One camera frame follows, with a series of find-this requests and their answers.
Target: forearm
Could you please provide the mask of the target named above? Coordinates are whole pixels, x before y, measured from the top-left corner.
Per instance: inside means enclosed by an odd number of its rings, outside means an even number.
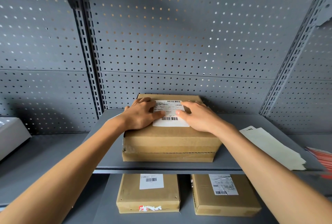
[[[0,223],[61,223],[98,163],[123,131],[121,117],[106,122],[8,205],[0,214]]]
[[[214,134],[243,169],[280,223],[330,223],[332,204],[320,193],[245,138],[220,123]]]

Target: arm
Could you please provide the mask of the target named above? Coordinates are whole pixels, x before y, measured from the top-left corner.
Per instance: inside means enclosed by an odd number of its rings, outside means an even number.
[[[331,223],[332,203],[271,158],[205,105],[182,102],[191,114],[177,114],[191,127],[217,136],[281,223]]]
[[[164,111],[149,113],[156,103],[149,100],[135,100],[122,114],[108,120],[9,204],[0,213],[0,223],[61,223],[114,141],[125,130],[144,128],[165,115]]]

